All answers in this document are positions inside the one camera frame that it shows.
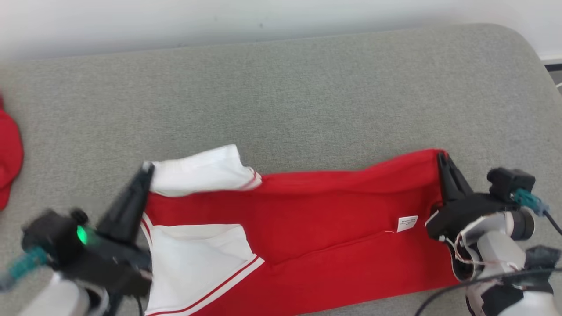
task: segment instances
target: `black cable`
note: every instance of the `black cable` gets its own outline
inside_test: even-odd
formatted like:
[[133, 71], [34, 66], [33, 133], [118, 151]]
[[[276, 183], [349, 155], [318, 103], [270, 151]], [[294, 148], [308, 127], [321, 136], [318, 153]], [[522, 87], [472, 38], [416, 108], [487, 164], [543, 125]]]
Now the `black cable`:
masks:
[[474, 279], [474, 280], [471, 280], [471, 281], [466, 281], [466, 282], [459, 283], [457, 285], [446, 287], [444, 289], [441, 289], [441, 290], [437, 291], [432, 296], [428, 297], [425, 300], [425, 302], [423, 302], [423, 304], [420, 306], [420, 308], [418, 308], [418, 311], [415, 313], [414, 316], [421, 316], [423, 310], [429, 304], [431, 304], [431, 302], [433, 302], [436, 298], [440, 297], [441, 295], [443, 295], [447, 292], [450, 292], [452, 290], [456, 290], [457, 288], [471, 286], [471, 285], [476, 284], [476, 283], [488, 282], [488, 281], [491, 281], [491, 280], [494, 280], [494, 279], [508, 278], [508, 277], [515, 277], [515, 276], [527, 276], [527, 275], [530, 275], [530, 274], [552, 273], [552, 272], [562, 272], [562, 268], [521, 270], [521, 271], [516, 271], [516, 272], [512, 272], [512, 273], [498, 274], [498, 275], [495, 275], [495, 276], [490, 276], [490, 277], [481, 278], [481, 279]]
[[549, 219], [549, 222], [552, 224], [552, 226], [554, 226], [554, 229], [558, 232], [558, 234], [562, 235], [562, 228], [558, 226], [558, 224], [554, 221], [554, 218], [552, 218], [549, 212], [545, 211], [544, 215], [546, 216], [547, 219]]
[[135, 299], [137, 300], [137, 304], [139, 305], [139, 316], [144, 316], [144, 313], [142, 311], [142, 303], [141, 303], [141, 298], [138, 296], [135, 296]]

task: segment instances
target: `red stripe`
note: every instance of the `red stripe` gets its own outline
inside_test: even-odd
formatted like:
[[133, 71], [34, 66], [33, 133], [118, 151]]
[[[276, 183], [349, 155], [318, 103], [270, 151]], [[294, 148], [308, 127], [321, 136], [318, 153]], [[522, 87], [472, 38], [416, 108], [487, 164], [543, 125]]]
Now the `red stripe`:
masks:
[[144, 225], [144, 228], [146, 229], [146, 233], [148, 234], [148, 238], [150, 239], [150, 242], [152, 242], [152, 237], [150, 236], [150, 229], [148, 229], [148, 224], [144, 221], [144, 219], [141, 219], [140, 222]]
[[206, 298], [208, 298], [209, 296], [211, 296], [214, 292], [218, 291], [221, 287], [223, 287], [225, 284], [227, 284], [230, 280], [232, 280], [235, 276], [239, 275], [240, 272], [244, 271], [246, 268], [248, 268], [250, 265], [252, 265], [254, 262], [256, 262], [256, 260], [259, 257], [256, 256], [250, 263], [248, 263], [247, 265], [245, 265], [242, 269], [238, 270], [238, 272], [234, 273], [230, 278], [226, 279], [226, 281], [224, 281], [223, 283], [221, 283], [219, 286], [215, 287], [214, 290], [212, 290], [211, 292], [209, 292], [209, 294], [205, 295], [202, 299], [196, 301], [195, 303], [193, 303], [192, 305], [184, 308], [184, 309], [180, 309], [180, 310], [171, 310], [171, 311], [166, 311], [166, 312], [158, 312], [158, 313], [154, 313], [154, 314], [148, 314], [146, 316], [156, 316], [156, 315], [163, 315], [163, 314], [175, 314], [175, 313], [181, 313], [181, 312], [185, 312], [186, 310], [195, 307], [197, 304], [201, 303], [202, 301], [204, 301]]
[[244, 189], [246, 189], [247, 187], [251, 186], [251, 185], [254, 183], [254, 181], [256, 181], [256, 178], [257, 178], [257, 172], [254, 170], [254, 171], [253, 171], [253, 178], [252, 178], [248, 183], [246, 183], [246, 184], [244, 184], [243, 186], [239, 187], [238, 190], [244, 190]]

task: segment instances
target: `white wall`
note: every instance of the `white wall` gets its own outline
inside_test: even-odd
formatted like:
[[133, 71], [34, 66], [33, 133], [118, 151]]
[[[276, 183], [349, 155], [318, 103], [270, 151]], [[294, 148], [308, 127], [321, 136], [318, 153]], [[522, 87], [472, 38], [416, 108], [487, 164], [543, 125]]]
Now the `white wall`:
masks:
[[562, 62], [561, 0], [0, 0], [0, 58], [494, 22]]

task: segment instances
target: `cable connector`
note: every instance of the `cable connector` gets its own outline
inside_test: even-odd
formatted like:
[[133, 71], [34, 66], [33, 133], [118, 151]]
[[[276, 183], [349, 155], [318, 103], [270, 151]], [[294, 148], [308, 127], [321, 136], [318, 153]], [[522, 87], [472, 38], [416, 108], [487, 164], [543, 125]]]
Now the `cable connector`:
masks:
[[540, 198], [532, 195], [527, 190], [517, 189], [514, 193], [510, 194], [510, 197], [517, 204], [533, 210], [539, 217], [545, 216], [545, 212], [550, 211], [550, 207], [547, 203], [544, 203]]

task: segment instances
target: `red and white striped trim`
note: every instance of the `red and white striped trim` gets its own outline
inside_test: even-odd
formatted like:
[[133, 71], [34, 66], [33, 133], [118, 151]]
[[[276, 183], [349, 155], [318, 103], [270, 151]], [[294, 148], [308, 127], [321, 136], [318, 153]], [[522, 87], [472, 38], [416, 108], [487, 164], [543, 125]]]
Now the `red and white striped trim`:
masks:
[[176, 310], [147, 310], [145, 312], [146, 316], [158, 316], [158, 315], [170, 315], [173, 314], [174, 316], [188, 316], [191, 315], [209, 303], [213, 302], [221, 295], [225, 294], [229, 289], [234, 287], [238, 282], [243, 280], [245, 277], [250, 275], [254, 270], [259, 268], [264, 263], [264, 260], [257, 255], [254, 255], [250, 260], [246, 261], [240, 269], [236, 270], [230, 276], [227, 276], [226, 280], [222, 282], [220, 285], [215, 287], [213, 290], [209, 291], [207, 294], [203, 295], [199, 300], [196, 302], [187, 305], [185, 308], [180, 308]]

